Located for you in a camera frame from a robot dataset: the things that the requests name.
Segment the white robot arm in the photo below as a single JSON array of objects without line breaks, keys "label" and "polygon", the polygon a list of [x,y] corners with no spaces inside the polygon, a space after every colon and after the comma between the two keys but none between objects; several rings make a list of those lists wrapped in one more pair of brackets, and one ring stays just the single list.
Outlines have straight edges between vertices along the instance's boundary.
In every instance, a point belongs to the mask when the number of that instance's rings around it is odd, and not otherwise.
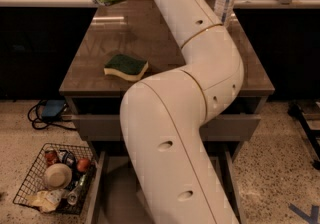
[{"label": "white robot arm", "polygon": [[183,66],[123,96],[125,145],[155,224],[239,224],[200,137],[237,97],[243,61],[205,0],[154,0]]}]

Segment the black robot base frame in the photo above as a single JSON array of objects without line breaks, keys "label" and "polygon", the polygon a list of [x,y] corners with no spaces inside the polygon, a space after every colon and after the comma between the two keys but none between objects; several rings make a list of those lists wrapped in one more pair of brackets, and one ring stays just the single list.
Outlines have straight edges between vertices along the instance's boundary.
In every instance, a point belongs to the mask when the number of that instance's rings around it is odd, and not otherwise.
[{"label": "black robot base frame", "polygon": [[289,103],[288,114],[296,118],[304,130],[317,159],[312,166],[320,170],[320,106],[318,101],[298,100]]}]

